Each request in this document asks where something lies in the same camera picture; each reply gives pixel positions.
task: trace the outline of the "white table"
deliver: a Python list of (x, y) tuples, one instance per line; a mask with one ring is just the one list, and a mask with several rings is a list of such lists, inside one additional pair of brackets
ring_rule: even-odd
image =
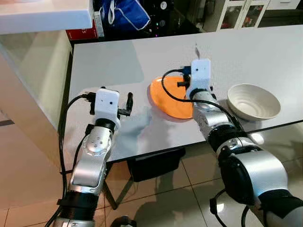
[[(229, 30), (219, 33), (78, 44), (74, 48), (70, 97), (106, 86), (134, 94), (131, 117), (122, 117), (121, 130), (109, 161), (120, 161), (205, 141), (194, 120), (177, 120), (149, 100), (149, 85), (170, 69), (196, 58), (212, 64), (212, 84), (218, 100), (235, 84), (251, 83), (273, 93), (280, 114), (261, 122), (241, 121), (245, 131), (259, 131), (303, 120), (303, 26)], [(68, 112), (64, 152), (69, 169), (86, 125), (93, 123), (89, 103), (79, 101)]]

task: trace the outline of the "table leg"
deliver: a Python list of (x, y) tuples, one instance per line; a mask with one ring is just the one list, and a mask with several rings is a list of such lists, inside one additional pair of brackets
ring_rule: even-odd
[(109, 187), (107, 185), (107, 183), (104, 181), (103, 183), (103, 193), (107, 199), (107, 201), (109, 202), (110, 206), (112, 207), (113, 210), (118, 208), (118, 205), (112, 195), (112, 193), (109, 190)]
[[(109, 163), (106, 163), (106, 167), (107, 167), (107, 171), (106, 171), (106, 176), (108, 176), (108, 173), (110, 171), (110, 169), (112, 168), (113, 164), (109, 164)], [(104, 180), (103, 182), (103, 188), (102, 188), (102, 191), (104, 193), (104, 196), (105, 198), (107, 199), (107, 201), (109, 202), (110, 206), (112, 207), (113, 210), (117, 209), (118, 208), (118, 205), (112, 195), (112, 193), (110, 192), (110, 189), (106, 183), (106, 181)]]

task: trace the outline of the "white bowl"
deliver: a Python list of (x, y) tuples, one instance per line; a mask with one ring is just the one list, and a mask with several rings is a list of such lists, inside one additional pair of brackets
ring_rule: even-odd
[(227, 97), (232, 111), (250, 121), (274, 118), (281, 110), (281, 105), (273, 94), (252, 84), (232, 86)]

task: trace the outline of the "tiled floor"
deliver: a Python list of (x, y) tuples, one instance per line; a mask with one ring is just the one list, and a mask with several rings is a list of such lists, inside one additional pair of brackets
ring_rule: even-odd
[[(290, 192), (303, 199), (303, 123), (260, 132), (263, 148), (272, 152), (287, 170)], [(100, 196), (95, 214), (97, 227), (110, 227), (122, 215), (137, 220), (139, 227), (219, 227), (209, 210), (209, 198), (223, 188), (214, 152), (207, 144), (187, 147), (179, 168), (174, 172), (140, 183), (127, 184), (130, 175), (126, 162), (114, 164), (107, 184), (121, 204), (112, 210)], [(125, 185), (123, 199), (119, 197)], [(43, 227), (53, 211), (56, 201), (33, 204), (0, 211), (0, 227)], [(223, 194), (218, 204), (219, 215), (229, 227), (240, 226), (244, 205)], [(249, 211), (247, 227), (262, 226)]]

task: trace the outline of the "shelf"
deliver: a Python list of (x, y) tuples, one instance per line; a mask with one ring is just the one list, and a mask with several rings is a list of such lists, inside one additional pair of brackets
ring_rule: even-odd
[(244, 3), (245, 3), (245, 0), (228, 1), (227, 6), (243, 6)]
[(92, 27), (92, 0), (0, 1), (0, 34)]

